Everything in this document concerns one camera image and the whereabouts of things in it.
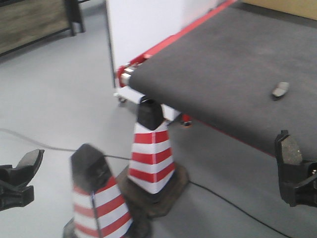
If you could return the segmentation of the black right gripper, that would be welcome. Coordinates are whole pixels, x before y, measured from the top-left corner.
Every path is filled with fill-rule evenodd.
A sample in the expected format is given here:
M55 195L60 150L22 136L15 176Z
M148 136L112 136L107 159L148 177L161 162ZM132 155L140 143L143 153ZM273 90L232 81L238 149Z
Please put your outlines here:
M278 164L280 196L289 206L317 206L317 163L303 161L299 165Z

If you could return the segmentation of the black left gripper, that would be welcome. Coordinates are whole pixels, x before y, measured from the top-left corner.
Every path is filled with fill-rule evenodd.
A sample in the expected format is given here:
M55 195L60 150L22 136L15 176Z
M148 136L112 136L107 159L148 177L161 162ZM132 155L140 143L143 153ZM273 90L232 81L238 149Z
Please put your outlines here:
M34 187L29 185L37 173L37 168L25 165L14 168L12 165L0 167L0 210L25 207L34 201Z

